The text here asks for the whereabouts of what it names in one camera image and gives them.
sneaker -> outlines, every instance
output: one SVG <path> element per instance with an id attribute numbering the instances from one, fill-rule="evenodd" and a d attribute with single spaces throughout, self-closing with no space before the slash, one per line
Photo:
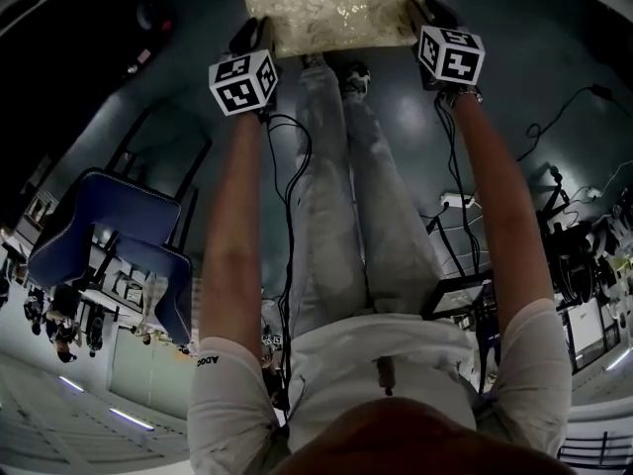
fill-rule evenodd
<path id="1" fill-rule="evenodd" d="M 369 68 L 364 63 L 355 63 L 345 74 L 345 80 L 340 83 L 340 93 L 342 96 L 356 95 L 364 99 L 369 91 L 371 75 Z"/>
<path id="2" fill-rule="evenodd" d="M 314 52 L 311 54 L 302 54 L 301 64 L 303 68 L 323 67 L 326 66 L 325 58 L 320 52 Z"/>

leg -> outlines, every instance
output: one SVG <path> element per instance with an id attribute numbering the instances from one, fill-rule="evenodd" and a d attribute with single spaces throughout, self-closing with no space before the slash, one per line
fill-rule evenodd
<path id="1" fill-rule="evenodd" d="M 363 101 L 369 72 L 360 73 L 348 75 L 343 108 L 370 299 L 378 313 L 417 315 L 442 270 L 380 125 Z"/>
<path id="2" fill-rule="evenodd" d="M 301 84 L 306 99 L 299 120 L 312 136 L 313 155 L 295 197 L 293 336 L 352 317 L 366 305 L 338 83 L 323 64 L 304 70 Z M 303 158 L 306 137 L 299 133 L 299 139 Z"/>

concrete floor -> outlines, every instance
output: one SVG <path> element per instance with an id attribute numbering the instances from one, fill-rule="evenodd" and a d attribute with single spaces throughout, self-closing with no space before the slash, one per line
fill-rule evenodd
<path id="1" fill-rule="evenodd" d="M 562 104 L 579 88 L 594 83 L 609 87 L 614 96 L 633 111 L 633 94 L 607 65 L 596 62 L 583 42 L 586 23 L 594 5 L 591 0 L 441 0 L 455 9 L 471 31 L 482 36 L 487 59 L 480 78 L 485 107 L 497 129 L 517 156 L 532 142 L 524 133 L 531 123 L 547 124 Z M 207 85 L 207 68 L 216 62 L 247 13 L 243 0 L 166 0 L 175 28 L 171 42 L 136 79 L 113 95 L 79 138 L 52 175 L 48 188 L 61 195 L 70 182 L 89 166 L 105 165 L 125 131 L 141 109 L 168 97 L 181 110 L 161 113 L 149 130 L 143 131 L 138 149 L 150 149 L 156 167 L 150 186 L 175 191 L 200 145 L 193 119 L 200 120 L 213 139 L 205 163 L 194 180 L 200 188 L 198 209 L 187 241 L 187 251 L 199 260 L 205 238 L 207 207 L 226 155 L 229 121 L 218 109 Z M 417 66 L 406 48 L 376 48 L 336 53 L 332 61 L 342 64 L 362 59 L 372 72 L 367 97 L 391 145 L 398 169 L 415 205 L 422 214 L 434 215 L 439 197 L 455 191 L 447 169 L 448 141 L 432 108 L 433 94 L 422 91 Z M 284 76 L 279 86 L 279 110 L 294 114 L 299 63 L 295 58 L 280 61 Z M 602 188 L 617 165 L 633 156 L 633 122 L 612 104 L 583 94 L 564 118 L 541 140 L 537 150 L 521 163 L 535 204 L 542 203 L 541 178 L 547 164 L 559 168 L 564 186 L 572 195 L 584 185 Z M 294 172 L 294 133 L 276 131 L 274 138 L 283 184 Z M 461 144 L 458 159 L 468 191 L 474 183 Z M 262 193 L 262 255 L 265 295 L 278 294 L 285 279 L 288 258 L 286 224 L 281 203 L 273 189 L 269 153 L 264 158 Z M 591 205 L 574 205 L 582 218 L 608 209 L 621 189 L 633 178 L 633 167 L 623 169 L 603 198 Z M 448 212 L 445 226 L 460 223 L 460 214 Z M 471 208 L 469 216 L 478 216 Z M 575 215 L 563 217 L 570 223 Z M 472 225 L 486 247 L 483 227 Z M 440 260 L 447 252 L 437 235 Z M 462 231 L 449 233 L 457 253 L 469 250 Z M 462 259 L 465 266 L 470 258 Z M 445 271 L 455 268 L 446 264 Z"/>

fluorescent light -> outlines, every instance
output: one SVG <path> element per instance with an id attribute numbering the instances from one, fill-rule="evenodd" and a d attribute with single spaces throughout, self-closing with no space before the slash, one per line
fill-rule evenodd
<path id="1" fill-rule="evenodd" d="M 615 366 L 617 366 L 620 362 L 622 362 L 624 360 L 624 357 L 626 357 L 629 352 L 631 351 L 631 349 L 629 348 L 628 350 L 626 350 L 622 355 L 620 355 L 615 362 L 613 362 L 608 368 L 606 368 L 607 371 L 611 371 Z"/>
<path id="2" fill-rule="evenodd" d="M 150 426 L 149 424 L 143 423 L 139 421 L 138 419 L 135 419 L 134 417 L 130 417 L 128 414 L 123 413 L 121 410 L 117 410 L 116 408 L 111 408 L 110 412 L 112 412 L 113 414 L 117 414 L 118 416 L 123 417 L 124 419 L 127 419 L 131 423 L 135 423 L 136 425 L 141 426 L 142 428 L 145 428 L 149 431 L 154 430 L 154 426 Z"/>
<path id="3" fill-rule="evenodd" d="M 79 392 L 83 392 L 83 389 L 81 387 L 79 387 L 76 383 L 71 382 L 70 380 L 68 380 L 67 378 L 60 376 L 59 380 L 61 380 L 62 382 L 64 382 L 65 384 L 69 385 L 70 387 L 77 389 Z"/>

hair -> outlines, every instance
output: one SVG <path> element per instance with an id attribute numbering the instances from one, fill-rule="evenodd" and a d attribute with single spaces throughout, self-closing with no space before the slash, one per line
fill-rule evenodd
<path id="1" fill-rule="evenodd" d="M 77 356 L 73 355 L 70 352 L 58 352 L 57 357 L 59 357 L 59 360 L 63 362 L 64 364 L 66 362 L 72 362 L 73 360 L 77 360 Z"/>

